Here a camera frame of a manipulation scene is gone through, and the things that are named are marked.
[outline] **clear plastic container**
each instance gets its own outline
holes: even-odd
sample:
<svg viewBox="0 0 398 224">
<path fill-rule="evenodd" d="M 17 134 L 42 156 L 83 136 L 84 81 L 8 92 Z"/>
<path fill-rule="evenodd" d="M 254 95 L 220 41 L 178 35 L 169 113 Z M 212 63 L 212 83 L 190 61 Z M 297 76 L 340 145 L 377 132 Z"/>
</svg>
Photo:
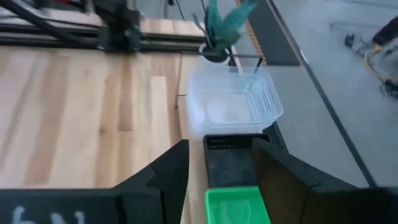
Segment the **clear plastic container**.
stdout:
<svg viewBox="0 0 398 224">
<path fill-rule="evenodd" d="M 271 76 L 264 67 L 241 70 L 225 65 L 198 67 L 188 80 L 190 134 L 258 133 L 283 112 Z"/>
</svg>

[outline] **wooden table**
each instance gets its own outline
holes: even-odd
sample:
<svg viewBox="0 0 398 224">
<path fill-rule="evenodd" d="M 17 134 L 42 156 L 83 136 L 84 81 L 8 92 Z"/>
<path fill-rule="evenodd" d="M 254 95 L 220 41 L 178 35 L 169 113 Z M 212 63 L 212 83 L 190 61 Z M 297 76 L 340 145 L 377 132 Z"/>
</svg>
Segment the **wooden table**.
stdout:
<svg viewBox="0 0 398 224">
<path fill-rule="evenodd" d="M 100 23 L 75 12 L 49 16 Z M 192 22 L 143 19 L 141 26 L 203 35 Z M 0 188 L 112 187 L 189 139 L 185 82 L 197 59 L 0 47 Z M 207 182 L 203 144 L 190 141 L 182 223 L 205 222 Z"/>
</svg>

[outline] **gray floor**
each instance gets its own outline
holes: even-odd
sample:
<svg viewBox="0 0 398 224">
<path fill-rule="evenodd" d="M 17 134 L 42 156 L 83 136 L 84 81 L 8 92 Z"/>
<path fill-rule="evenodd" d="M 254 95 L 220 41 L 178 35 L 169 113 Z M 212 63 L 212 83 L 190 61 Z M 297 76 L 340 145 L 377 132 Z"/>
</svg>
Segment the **gray floor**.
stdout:
<svg viewBox="0 0 398 224">
<path fill-rule="evenodd" d="M 395 0 L 360 1 L 398 6 Z M 379 81 L 364 68 L 362 58 L 343 45 L 345 30 L 370 39 L 378 27 L 398 14 L 398 9 L 341 0 L 274 2 L 376 183 L 398 185 L 398 101 L 383 98 Z M 219 0 L 219 4 L 222 15 L 234 7 L 233 0 Z M 186 19 L 191 20 L 193 12 L 203 17 L 199 0 L 181 0 L 180 5 Z M 162 1 L 137 0 L 137 8 L 148 17 L 164 17 Z M 181 19 L 176 6 L 169 9 L 168 18 Z M 332 22 L 375 27 L 344 25 L 330 29 Z M 243 37 L 236 48 L 242 54 L 254 53 L 248 37 Z M 397 60 L 398 55 L 393 55 L 377 63 L 396 70 Z M 367 186 L 306 70 L 271 67 L 269 71 L 284 106 L 278 124 L 290 153 L 351 184 Z"/>
</svg>

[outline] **green plastic bin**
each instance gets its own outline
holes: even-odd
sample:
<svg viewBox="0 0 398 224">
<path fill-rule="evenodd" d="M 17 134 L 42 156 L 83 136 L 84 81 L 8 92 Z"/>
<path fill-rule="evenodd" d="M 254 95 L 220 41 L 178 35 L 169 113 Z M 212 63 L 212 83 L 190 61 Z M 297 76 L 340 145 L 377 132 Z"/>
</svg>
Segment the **green plastic bin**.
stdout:
<svg viewBox="0 0 398 224">
<path fill-rule="evenodd" d="M 258 187 L 207 190 L 207 224 L 271 224 Z"/>
</svg>

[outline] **black tray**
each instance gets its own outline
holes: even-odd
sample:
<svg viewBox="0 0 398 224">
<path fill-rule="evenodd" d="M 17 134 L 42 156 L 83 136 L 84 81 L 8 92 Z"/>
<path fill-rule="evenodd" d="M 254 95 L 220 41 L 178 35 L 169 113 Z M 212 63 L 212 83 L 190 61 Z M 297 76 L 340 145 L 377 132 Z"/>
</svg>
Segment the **black tray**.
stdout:
<svg viewBox="0 0 398 224">
<path fill-rule="evenodd" d="M 253 138 L 270 141 L 268 134 L 211 134 L 204 137 L 209 187 L 257 185 L 251 155 Z"/>
</svg>

